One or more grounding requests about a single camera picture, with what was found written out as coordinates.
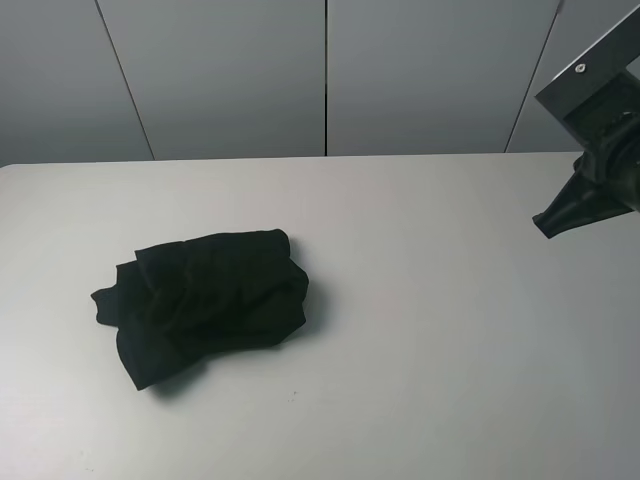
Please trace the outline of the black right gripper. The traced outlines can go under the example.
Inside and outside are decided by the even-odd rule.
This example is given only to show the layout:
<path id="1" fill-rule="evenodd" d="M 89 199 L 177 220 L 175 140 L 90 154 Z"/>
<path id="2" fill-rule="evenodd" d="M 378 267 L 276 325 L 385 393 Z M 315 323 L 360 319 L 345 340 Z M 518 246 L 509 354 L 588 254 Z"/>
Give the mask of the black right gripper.
<path id="1" fill-rule="evenodd" d="M 580 174 L 532 217 L 548 239 L 639 209 L 639 114 L 579 112 L 571 120 L 584 143 Z"/>

